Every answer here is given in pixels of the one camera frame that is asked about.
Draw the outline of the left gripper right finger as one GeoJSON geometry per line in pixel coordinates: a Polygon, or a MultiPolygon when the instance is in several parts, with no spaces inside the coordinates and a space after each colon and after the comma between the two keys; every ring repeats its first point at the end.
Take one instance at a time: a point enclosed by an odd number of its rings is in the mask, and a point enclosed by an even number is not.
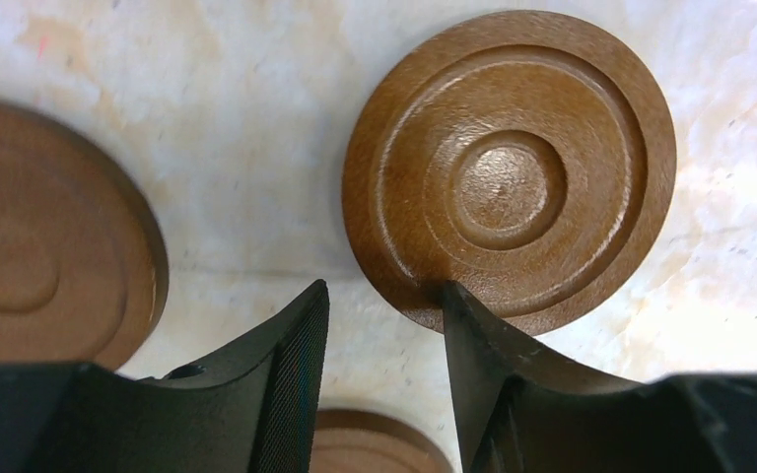
{"type": "Polygon", "coordinates": [[[757,472],[757,373],[638,383],[506,323],[455,281],[441,306],[466,472],[757,472]]]}

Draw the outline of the dark wooden coaster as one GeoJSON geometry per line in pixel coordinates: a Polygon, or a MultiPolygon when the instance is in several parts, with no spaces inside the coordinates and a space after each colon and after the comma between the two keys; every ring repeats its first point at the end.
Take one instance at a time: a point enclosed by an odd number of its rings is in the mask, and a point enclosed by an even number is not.
{"type": "Polygon", "coordinates": [[[343,219],[366,278],[409,319],[441,331],[455,281],[539,335],[633,275],[676,164],[666,99],[628,45],[504,11],[436,34],[380,81],[348,144],[343,219]]]}
{"type": "Polygon", "coordinates": [[[355,409],[316,414],[311,472],[450,472],[438,446],[398,419],[355,409]]]}
{"type": "Polygon", "coordinates": [[[168,289],[164,238],[128,174],[68,126],[0,101],[0,363],[118,369],[168,289]]]}

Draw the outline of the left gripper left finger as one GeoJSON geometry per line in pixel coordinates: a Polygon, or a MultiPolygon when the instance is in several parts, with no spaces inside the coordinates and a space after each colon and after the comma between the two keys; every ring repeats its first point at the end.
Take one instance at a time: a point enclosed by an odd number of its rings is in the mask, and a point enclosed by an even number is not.
{"type": "Polygon", "coordinates": [[[317,280],[161,378],[0,364],[0,472],[306,472],[328,322],[317,280]]]}

